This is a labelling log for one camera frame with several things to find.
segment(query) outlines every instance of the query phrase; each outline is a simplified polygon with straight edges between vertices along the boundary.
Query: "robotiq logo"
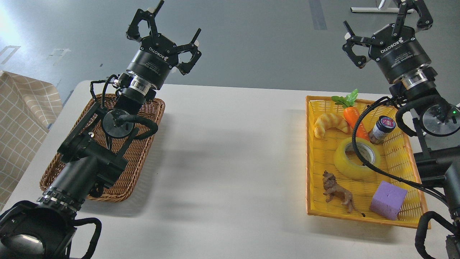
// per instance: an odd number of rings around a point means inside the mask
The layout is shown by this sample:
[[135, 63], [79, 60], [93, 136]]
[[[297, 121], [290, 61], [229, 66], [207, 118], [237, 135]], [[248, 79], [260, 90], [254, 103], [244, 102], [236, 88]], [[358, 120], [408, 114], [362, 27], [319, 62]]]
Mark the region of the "robotiq logo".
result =
[[152, 49], [152, 47], [149, 47], [149, 50], [150, 50], [151, 52], [153, 52], [153, 54], [158, 55], [158, 57], [162, 58], [163, 60], [165, 60], [165, 61], [168, 60], [168, 57], [165, 57], [165, 55], [163, 55], [163, 54], [161, 54], [160, 52], [158, 52], [158, 51]]
[[394, 42], [394, 43], [393, 43], [393, 44], [391, 44], [390, 46], [388, 46], [388, 47], [386, 47], [386, 48], [384, 48], [384, 49], [380, 50], [380, 53], [382, 53], [382, 54], [383, 54], [383, 53], [385, 53], [385, 52], [389, 51], [390, 49], [392, 49], [392, 48], [396, 47], [397, 45], [399, 45], [400, 43], [403, 43], [403, 42], [404, 42], [404, 40], [403, 40], [403, 38], [401, 37], [401, 38], [399, 38], [399, 40], [398, 40], [398, 41]]

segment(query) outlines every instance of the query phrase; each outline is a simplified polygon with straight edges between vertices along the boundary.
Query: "gray floor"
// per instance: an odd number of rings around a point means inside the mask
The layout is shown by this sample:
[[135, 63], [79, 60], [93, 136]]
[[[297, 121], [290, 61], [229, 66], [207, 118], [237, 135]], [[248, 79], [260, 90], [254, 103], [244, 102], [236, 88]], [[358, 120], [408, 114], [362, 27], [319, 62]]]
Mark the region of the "gray floor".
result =
[[[425, 1], [434, 25], [417, 38], [439, 73], [439, 92], [457, 104], [460, 1]], [[138, 8], [157, 3], [2, 0], [0, 52], [5, 51], [0, 70], [51, 82], [66, 100], [80, 81], [124, 72], [138, 49], [125, 38], [127, 26]], [[185, 44], [200, 27], [203, 56], [190, 74], [171, 74], [166, 83], [345, 92], [359, 88], [388, 94], [389, 84], [374, 62], [360, 70], [342, 51], [342, 22], [347, 20], [357, 35], [371, 36], [395, 22], [396, 14], [351, 13], [351, 6], [374, 7], [375, 1], [167, 0], [156, 18], [159, 32]], [[406, 25], [415, 26], [417, 19], [408, 15]], [[357, 52], [365, 54], [366, 49]]]

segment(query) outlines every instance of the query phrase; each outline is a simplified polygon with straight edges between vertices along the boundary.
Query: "robotic arm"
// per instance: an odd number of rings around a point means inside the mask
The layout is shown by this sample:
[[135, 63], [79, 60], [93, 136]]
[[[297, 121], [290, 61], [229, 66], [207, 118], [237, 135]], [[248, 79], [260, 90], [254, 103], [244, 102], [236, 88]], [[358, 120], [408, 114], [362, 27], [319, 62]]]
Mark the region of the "robotic arm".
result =
[[[353, 131], [353, 147], [360, 160], [374, 171], [404, 182], [422, 190], [443, 202], [449, 208], [453, 223], [449, 223], [435, 212], [425, 213], [419, 221], [415, 238], [417, 251], [423, 258], [431, 257], [425, 250], [424, 242], [430, 219], [436, 220], [453, 235], [447, 236], [446, 249], [449, 258], [460, 256], [460, 147], [451, 147], [431, 151], [425, 142], [423, 132], [433, 136], [449, 136], [460, 129], [457, 107], [449, 104], [436, 90], [434, 83], [436, 71], [430, 67], [431, 60], [415, 37], [416, 31], [426, 30], [433, 25], [433, 19], [423, 0], [396, 0], [399, 12], [395, 23], [388, 24], [371, 37], [356, 36], [345, 21], [348, 31], [346, 44], [342, 49], [359, 68], [374, 60], [390, 86], [392, 98], [384, 97], [362, 113], [356, 125], [379, 105], [393, 105], [398, 111], [396, 122], [400, 129], [409, 136], [417, 136], [422, 152], [414, 155], [422, 183], [410, 182], [392, 176], [369, 163], [359, 152], [356, 145], [356, 130]], [[419, 14], [417, 30], [404, 25], [408, 10], [414, 9]], [[368, 57], [357, 56], [352, 48], [361, 45], [369, 48]], [[403, 121], [403, 114], [415, 110], [413, 119], [415, 131]], [[444, 194], [435, 188], [443, 188]]]
[[[195, 44], [200, 29], [188, 44], [177, 46], [158, 33], [155, 17], [164, 1], [152, 12], [138, 9], [126, 32], [129, 40], [140, 43], [139, 50], [127, 68], [127, 74], [111, 75], [107, 80], [91, 82], [94, 105], [74, 127], [59, 147], [61, 161], [66, 164], [37, 203], [20, 201], [0, 215], [0, 257], [28, 259], [68, 259], [77, 226], [95, 224], [95, 232], [84, 259], [91, 258], [101, 233], [97, 218], [75, 219], [85, 198], [100, 197], [124, 171], [127, 160], [123, 155], [133, 140], [142, 140], [156, 133], [158, 125], [137, 115], [146, 100], [155, 97], [173, 67], [185, 75], [190, 72], [201, 52]], [[150, 33], [141, 37], [138, 25], [147, 22]], [[178, 55], [191, 52], [189, 62], [178, 63]], [[94, 83], [104, 82], [101, 103], [93, 91]], [[118, 88], [114, 109], [105, 107], [105, 92], [112, 84]], [[107, 148], [93, 140], [97, 124], [105, 133]], [[136, 123], [149, 128], [138, 135]], [[121, 149], [111, 150], [112, 138], [125, 138]]]

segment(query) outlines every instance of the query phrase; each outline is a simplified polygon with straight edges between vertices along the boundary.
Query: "checkered fabric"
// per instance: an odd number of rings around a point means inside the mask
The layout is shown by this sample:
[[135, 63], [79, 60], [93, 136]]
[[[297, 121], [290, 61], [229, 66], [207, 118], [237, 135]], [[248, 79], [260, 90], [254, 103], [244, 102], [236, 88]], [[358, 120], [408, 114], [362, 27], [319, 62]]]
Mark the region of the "checkered fabric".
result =
[[0, 210], [61, 110], [52, 84], [0, 71]]

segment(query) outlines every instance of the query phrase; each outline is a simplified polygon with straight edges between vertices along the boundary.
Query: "wicker basket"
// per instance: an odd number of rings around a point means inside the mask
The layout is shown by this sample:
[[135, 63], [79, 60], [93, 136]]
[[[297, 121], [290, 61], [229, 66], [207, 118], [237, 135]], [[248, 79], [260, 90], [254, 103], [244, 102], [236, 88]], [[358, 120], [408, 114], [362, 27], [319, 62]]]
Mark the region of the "wicker basket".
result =
[[[356, 100], [355, 107], [363, 112], [367, 105], [372, 103], [373, 101]], [[394, 107], [380, 106], [364, 118], [364, 127], [370, 130], [379, 116], [386, 115], [394, 118], [396, 111], [397, 109]], [[308, 215], [417, 228], [420, 216], [427, 211], [426, 200], [422, 191], [378, 173], [374, 173], [364, 180], [354, 181], [342, 175], [335, 168], [334, 152], [342, 140], [350, 137], [351, 134], [343, 133], [338, 129], [329, 129], [324, 138], [315, 138], [313, 125], [321, 114], [327, 112], [343, 115], [343, 107], [336, 105], [331, 97], [306, 97], [306, 207]], [[410, 181], [421, 182], [409, 138], [399, 128], [393, 130], [382, 144], [375, 146], [382, 158], [380, 165], [382, 170]], [[356, 211], [348, 214], [346, 207], [341, 205], [338, 199], [326, 203], [322, 185], [322, 174], [325, 170], [333, 173], [337, 182], [353, 193], [355, 206], [366, 214], [365, 218]], [[397, 220], [386, 219], [369, 210], [372, 197], [381, 181], [390, 182], [408, 190]]]
[[[106, 107], [112, 109], [116, 103], [115, 94], [106, 94], [105, 96]], [[96, 95], [96, 97], [98, 100], [100, 100], [101, 94]], [[91, 99], [86, 105], [83, 112], [81, 113], [80, 117], [78, 118], [77, 123], [83, 118], [85, 113], [88, 112], [88, 110], [93, 104], [94, 100]], [[144, 118], [151, 119], [157, 124], [160, 124], [164, 110], [165, 103], [163, 102], [163, 100], [155, 98], [154, 100], [147, 101], [144, 105], [142, 105], [141, 109], [138, 112], [138, 115]], [[148, 128], [143, 125], [137, 124], [137, 127], [139, 127], [138, 134], [144, 133], [148, 130]], [[97, 143], [104, 147], [105, 137], [100, 124], [96, 126], [93, 132], [95, 134], [94, 140], [96, 140]], [[152, 145], [153, 138], [154, 136], [151, 136], [144, 140], [134, 140], [129, 146], [125, 155], [123, 156], [126, 160], [128, 160], [128, 165], [121, 174], [120, 178], [115, 182], [115, 185], [109, 189], [104, 189], [104, 193], [101, 197], [93, 198], [91, 196], [88, 196], [87, 199], [111, 202], [126, 200], [131, 195], [132, 191], [134, 190], [134, 187], [136, 186], [140, 172], [145, 162], [145, 158], [147, 157], [147, 154], [150, 150], [150, 146]], [[126, 139], [113, 139], [112, 151], [115, 153], [118, 152], [125, 140]], [[48, 165], [48, 168], [46, 169], [45, 173], [43, 174], [40, 180], [40, 188], [43, 191], [46, 190], [52, 184], [54, 179], [64, 168], [64, 164], [60, 161], [60, 158], [61, 155], [57, 153], [54, 156], [51, 163]]]

